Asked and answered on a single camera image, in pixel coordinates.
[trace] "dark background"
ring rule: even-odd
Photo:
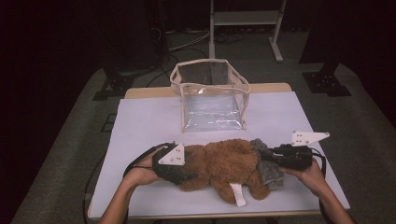
[[[109,61],[139,66],[161,62],[162,55],[155,50],[158,46],[148,40],[149,31],[142,30],[152,25],[151,22],[131,23],[140,27],[142,34],[138,38],[148,41],[140,45],[148,53],[147,59],[137,62],[135,54],[121,52],[134,46],[117,46],[122,36],[115,27],[128,24],[129,19],[124,18],[126,22],[118,21],[116,25],[111,12],[100,11],[110,2],[125,4],[110,0],[0,1],[2,221],[13,218],[91,75]],[[135,2],[141,5],[144,1]],[[209,1],[159,2],[163,3],[161,18],[165,29],[208,27]],[[289,0],[282,30],[312,27],[301,63],[323,63],[340,43],[346,46],[342,63],[358,74],[365,89],[396,126],[396,94],[392,93],[396,84],[393,61],[396,36],[392,32],[395,17],[391,17],[395,8],[385,0],[354,4]],[[278,1],[264,4],[260,0],[217,0],[216,3],[217,10],[278,6]]]

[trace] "white shelf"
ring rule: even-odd
[[[279,11],[227,11],[215,12],[214,25],[276,24]]]

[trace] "wooden table edge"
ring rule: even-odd
[[[250,84],[250,93],[291,91],[288,83],[254,83]],[[125,99],[173,97],[177,96],[171,87],[131,88],[125,93]]]
[[[158,217],[129,217],[129,219],[192,219],[192,218],[244,218],[244,217],[297,217],[297,216],[320,216],[319,210],[290,211],[290,212],[260,212],[260,213],[231,213],[231,214],[202,214]]]

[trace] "shelf leg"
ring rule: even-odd
[[[210,0],[210,40],[209,40],[209,59],[215,59],[215,19],[214,19],[214,0]]]
[[[272,50],[275,54],[275,57],[276,57],[276,61],[279,63],[283,62],[283,58],[282,58],[282,55],[280,54],[279,48],[277,47],[276,41],[277,41],[277,37],[279,35],[280,25],[282,24],[283,14],[285,13],[286,3],[287,3],[287,0],[282,1],[279,13],[277,14],[274,36],[269,38],[271,48],[272,48]]]

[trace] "white tabletop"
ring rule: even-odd
[[[207,144],[220,140],[260,138],[268,147],[291,143],[293,131],[313,132],[294,92],[251,93],[245,114],[247,129],[182,133],[179,97],[125,99],[120,101],[106,158],[99,176],[88,216],[100,217],[106,210],[127,165],[153,146],[164,142]],[[326,130],[315,130],[324,133]],[[319,143],[310,145],[323,154]],[[348,209],[347,198],[328,163],[327,181]],[[247,205],[224,202],[208,186],[184,192],[176,185],[157,181],[138,187],[129,207],[129,216],[139,217],[249,217],[266,214],[306,214],[318,211],[315,197],[297,178],[286,175],[284,187],[262,201],[254,200],[243,188]]]

